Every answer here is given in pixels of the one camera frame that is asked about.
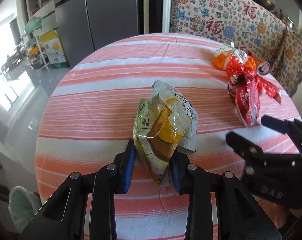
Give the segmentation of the red crushed cola can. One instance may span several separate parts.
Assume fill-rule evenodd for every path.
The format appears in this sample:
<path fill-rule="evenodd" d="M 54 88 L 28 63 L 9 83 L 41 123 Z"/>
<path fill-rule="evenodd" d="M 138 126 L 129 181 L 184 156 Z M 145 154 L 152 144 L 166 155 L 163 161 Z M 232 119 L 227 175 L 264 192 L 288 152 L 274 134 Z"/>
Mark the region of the red crushed cola can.
<path fill-rule="evenodd" d="M 255 125 L 260 111 L 260 96 L 254 76 L 236 72 L 228 80 L 228 95 L 235 104 L 240 122 L 246 127 Z"/>

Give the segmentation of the green yellow snack wrapper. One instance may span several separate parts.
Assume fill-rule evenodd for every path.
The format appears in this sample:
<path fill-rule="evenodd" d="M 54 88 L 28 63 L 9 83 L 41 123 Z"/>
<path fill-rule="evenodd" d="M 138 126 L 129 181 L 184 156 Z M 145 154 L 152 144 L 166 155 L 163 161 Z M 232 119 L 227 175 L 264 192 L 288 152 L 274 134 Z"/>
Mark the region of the green yellow snack wrapper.
<path fill-rule="evenodd" d="M 166 178 L 178 147 L 195 152 L 198 117 L 195 108 L 174 86 L 160 80 L 148 99 L 141 99 L 133 140 L 142 163 L 157 185 Z"/>

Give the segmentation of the orange white snack bag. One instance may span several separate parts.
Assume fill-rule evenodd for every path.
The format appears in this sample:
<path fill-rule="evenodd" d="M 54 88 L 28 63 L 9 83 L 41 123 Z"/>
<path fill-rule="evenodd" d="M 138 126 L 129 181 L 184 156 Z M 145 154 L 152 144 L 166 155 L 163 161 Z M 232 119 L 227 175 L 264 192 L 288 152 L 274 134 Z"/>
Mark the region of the orange white snack bag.
<path fill-rule="evenodd" d="M 256 70 L 256 63 L 252 56 L 249 56 L 245 51 L 236 49 L 230 44 L 220 43 L 219 48 L 213 55 L 213 65 L 220 69 L 226 70 L 227 63 L 232 57 L 238 59 L 245 67 Z"/>

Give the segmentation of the red long snack wrapper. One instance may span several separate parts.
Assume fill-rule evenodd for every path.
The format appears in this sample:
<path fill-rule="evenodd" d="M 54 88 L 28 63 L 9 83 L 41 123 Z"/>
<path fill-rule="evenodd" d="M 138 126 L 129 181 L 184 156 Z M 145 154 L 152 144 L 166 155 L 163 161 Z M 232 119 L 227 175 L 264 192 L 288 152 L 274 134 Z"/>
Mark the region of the red long snack wrapper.
<path fill-rule="evenodd" d="M 278 104 L 282 104 L 282 91 L 279 87 L 276 87 L 276 85 L 259 75 L 255 76 L 255 81 L 260 95 L 266 93 L 271 99 L 277 101 Z"/>

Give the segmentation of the patterned blanket side panel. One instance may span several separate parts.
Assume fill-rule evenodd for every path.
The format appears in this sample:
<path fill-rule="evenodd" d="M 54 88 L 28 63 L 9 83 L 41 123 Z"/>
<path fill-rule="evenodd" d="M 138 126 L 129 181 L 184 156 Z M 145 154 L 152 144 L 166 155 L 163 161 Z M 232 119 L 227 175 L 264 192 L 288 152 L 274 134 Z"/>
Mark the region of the patterned blanket side panel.
<path fill-rule="evenodd" d="M 285 30 L 270 73 L 292 97 L 302 82 L 302 36 Z"/>

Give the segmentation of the orange crushed soda can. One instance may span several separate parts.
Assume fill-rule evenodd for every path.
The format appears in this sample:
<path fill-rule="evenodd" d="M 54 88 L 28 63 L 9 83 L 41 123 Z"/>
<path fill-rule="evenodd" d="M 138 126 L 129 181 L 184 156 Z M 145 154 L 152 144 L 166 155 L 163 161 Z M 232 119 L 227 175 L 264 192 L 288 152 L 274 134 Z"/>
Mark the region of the orange crushed soda can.
<path fill-rule="evenodd" d="M 248 51 L 248 56 L 251 56 L 253 58 L 253 60 L 256 64 L 256 72 L 259 75 L 266 76 L 269 74 L 270 64 L 266 60 L 262 59 L 261 57 L 258 57 L 250 50 Z"/>

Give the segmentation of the red plastic bag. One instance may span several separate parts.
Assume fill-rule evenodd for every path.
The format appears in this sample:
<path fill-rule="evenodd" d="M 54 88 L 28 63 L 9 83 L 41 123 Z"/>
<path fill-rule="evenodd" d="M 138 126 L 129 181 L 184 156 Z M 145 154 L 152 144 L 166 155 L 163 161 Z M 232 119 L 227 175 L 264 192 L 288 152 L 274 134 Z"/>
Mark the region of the red plastic bag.
<path fill-rule="evenodd" d="M 256 76 L 256 63 L 252 56 L 247 56 L 244 63 L 241 63 L 236 56 L 231 56 L 228 63 L 226 64 L 226 74 L 228 78 L 236 73 L 250 74 Z"/>

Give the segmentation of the pink striped tablecloth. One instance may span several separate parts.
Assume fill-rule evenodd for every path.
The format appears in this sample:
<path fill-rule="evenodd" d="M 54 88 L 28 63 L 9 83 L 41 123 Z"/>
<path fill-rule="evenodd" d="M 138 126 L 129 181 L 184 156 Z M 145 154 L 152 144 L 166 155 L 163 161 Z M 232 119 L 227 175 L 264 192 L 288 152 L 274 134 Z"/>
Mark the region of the pink striped tablecloth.
<path fill-rule="evenodd" d="M 297 153 L 289 136 L 247 127 L 228 95 L 228 76 L 212 63 L 219 42 L 183 34 L 148 34 L 109 44 L 66 74 L 44 111 L 36 142 L 38 191 L 46 202 L 72 172 L 90 174 L 111 163 L 130 139 L 162 160 L 186 137 L 168 122 L 172 110 L 154 91 L 162 81 L 196 124 L 192 163 L 241 177 L 244 160 L 226 144 L 235 132 L 266 153 Z"/>

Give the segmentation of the steel lidded pot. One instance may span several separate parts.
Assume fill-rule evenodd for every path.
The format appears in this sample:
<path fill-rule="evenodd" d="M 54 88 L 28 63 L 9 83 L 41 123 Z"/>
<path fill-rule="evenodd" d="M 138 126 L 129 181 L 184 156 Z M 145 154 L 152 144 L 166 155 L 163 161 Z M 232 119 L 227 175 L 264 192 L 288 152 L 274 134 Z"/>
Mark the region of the steel lidded pot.
<path fill-rule="evenodd" d="M 274 11 L 274 15 L 280 19 L 287 27 L 296 30 L 297 28 L 294 25 L 294 22 L 289 18 L 289 16 L 284 15 L 282 10 L 280 11 Z"/>

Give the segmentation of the patterned fu blanket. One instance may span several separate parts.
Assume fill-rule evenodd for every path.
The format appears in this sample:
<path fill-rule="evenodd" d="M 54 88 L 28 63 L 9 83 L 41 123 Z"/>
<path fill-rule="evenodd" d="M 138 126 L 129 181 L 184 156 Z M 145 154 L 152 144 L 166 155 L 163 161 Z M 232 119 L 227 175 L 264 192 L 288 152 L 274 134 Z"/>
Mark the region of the patterned fu blanket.
<path fill-rule="evenodd" d="M 284 59 L 287 27 L 252 0 L 173 0 L 172 33 L 250 50 L 270 63 Z"/>

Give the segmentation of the yellow white cardboard box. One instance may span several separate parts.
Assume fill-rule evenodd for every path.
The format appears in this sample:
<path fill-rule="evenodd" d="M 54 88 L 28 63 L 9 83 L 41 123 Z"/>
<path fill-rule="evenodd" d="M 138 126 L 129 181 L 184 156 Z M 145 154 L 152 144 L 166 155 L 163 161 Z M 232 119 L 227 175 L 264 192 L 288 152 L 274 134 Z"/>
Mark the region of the yellow white cardboard box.
<path fill-rule="evenodd" d="M 69 68 L 64 47 L 60 37 L 55 31 L 51 30 L 39 37 L 43 48 L 49 59 L 52 69 Z"/>

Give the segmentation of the white metal storage rack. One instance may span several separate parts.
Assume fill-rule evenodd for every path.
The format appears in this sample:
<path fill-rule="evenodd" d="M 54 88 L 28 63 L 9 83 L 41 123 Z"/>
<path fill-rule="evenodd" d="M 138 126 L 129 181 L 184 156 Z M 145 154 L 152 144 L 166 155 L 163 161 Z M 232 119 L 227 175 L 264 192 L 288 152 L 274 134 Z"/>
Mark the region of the white metal storage rack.
<path fill-rule="evenodd" d="M 49 59 L 40 39 L 42 35 L 42 18 L 32 16 L 23 29 L 21 39 L 27 59 L 35 71 L 43 68 L 49 70 Z"/>

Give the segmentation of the grey refrigerator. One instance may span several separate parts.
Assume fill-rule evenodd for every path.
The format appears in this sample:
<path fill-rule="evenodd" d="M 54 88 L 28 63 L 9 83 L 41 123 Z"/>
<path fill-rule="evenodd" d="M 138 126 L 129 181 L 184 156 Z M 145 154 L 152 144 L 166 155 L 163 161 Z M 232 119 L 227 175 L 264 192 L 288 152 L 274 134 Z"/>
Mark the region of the grey refrigerator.
<path fill-rule="evenodd" d="M 70 67 L 94 51 L 144 32 L 143 0 L 53 0 Z"/>

